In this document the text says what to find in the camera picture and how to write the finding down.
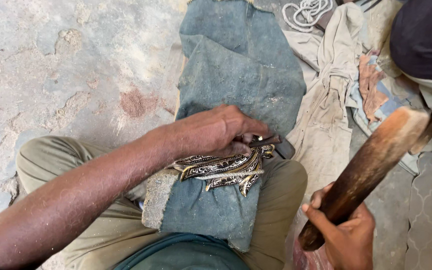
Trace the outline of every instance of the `hairy forearm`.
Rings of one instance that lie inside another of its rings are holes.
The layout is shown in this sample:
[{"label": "hairy forearm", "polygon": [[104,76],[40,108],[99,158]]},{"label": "hairy forearm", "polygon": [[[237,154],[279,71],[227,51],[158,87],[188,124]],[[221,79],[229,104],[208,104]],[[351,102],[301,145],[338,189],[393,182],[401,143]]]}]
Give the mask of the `hairy forearm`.
[{"label": "hairy forearm", "polygon": [[79,236],[111,203],[170,164],[182,149],[168,126],[60,175],[0,213],[0,268],[43,262]]}]

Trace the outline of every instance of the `leg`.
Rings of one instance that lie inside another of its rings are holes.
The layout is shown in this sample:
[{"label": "leg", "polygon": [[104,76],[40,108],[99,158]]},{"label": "leg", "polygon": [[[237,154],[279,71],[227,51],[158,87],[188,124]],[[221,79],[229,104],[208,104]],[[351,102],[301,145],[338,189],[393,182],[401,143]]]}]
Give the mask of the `leg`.
[{"label": "leg", "polygon": [[264,170],[249,251],[238,255],[252,270],[277,270],[284,267],[284,242],[303,200],[308,175],[294,160],[274,160]]},{"label": "leg", "polygon": [[[16,167],[22,185],[33,192],[53,178],[110,152],[68,137],[45,136],[21,147]],[[163,235],[141,224],[141,210],[118,198],[78,238],[63,249],[68,269],[108,269]]]}]

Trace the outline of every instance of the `wooden mallet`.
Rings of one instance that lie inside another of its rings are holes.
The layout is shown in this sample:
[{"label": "wooden mallet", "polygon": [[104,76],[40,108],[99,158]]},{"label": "wooden mallet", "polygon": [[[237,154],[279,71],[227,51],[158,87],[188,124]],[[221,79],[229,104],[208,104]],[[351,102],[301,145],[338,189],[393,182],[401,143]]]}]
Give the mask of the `wooden mallet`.
[{"label": "wooden mallet", "polygon": [[[424,111],[400,107],[381,123],[322,198],[319,210],[329,221],[339,225],[348,220],[413,146],[428,120]],[[298,239],[306,251],[319,249],[325,243],[321,232],[310,221]]]}]

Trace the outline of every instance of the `hand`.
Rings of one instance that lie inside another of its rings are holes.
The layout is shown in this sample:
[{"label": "hand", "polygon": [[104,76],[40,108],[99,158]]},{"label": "hand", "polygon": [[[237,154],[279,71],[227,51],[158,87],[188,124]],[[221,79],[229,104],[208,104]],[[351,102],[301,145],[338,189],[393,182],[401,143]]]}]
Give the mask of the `hand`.
[{"label": "hand", "polygon": [[175,139],[178,158],[195,155],[230,156],[249,155],[248,144],[253,135],[268,138],[268,126],[245,114],[234,105],[221,105],[193,114],[162,127],[167,136]]},{"label": "hand", "polygon": [[366,205],[360,204],[349,220],[338,226],[317,210],[333,183],[313,193],[311,205],[303,204],[301,208],[324,236],[326,255],[335,270],[372,270],[375,219]]}]

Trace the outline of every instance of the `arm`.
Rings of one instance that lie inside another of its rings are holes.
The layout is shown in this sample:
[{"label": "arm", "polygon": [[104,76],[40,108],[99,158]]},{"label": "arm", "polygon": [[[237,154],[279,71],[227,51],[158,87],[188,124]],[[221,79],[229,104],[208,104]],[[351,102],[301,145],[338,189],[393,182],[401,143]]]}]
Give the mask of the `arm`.
[{"label": "arm", "polygon": [[237,107],[221,105],[158,127],[56,177],[0,213],[0,269],[38,267],[86,230],[118,195],[159,169],[193,155],[249,153],[250,134],[271,135],[265,124]]},{"label": "arm", "polygon": [[326,255],[335,270],[373,270],[375,219],[366,205],[360,204],[349,220],[338,226],[318,210],[333,183],[316,191],[311,197],[311,204],[303,204],[301,208],[324,236]]}]

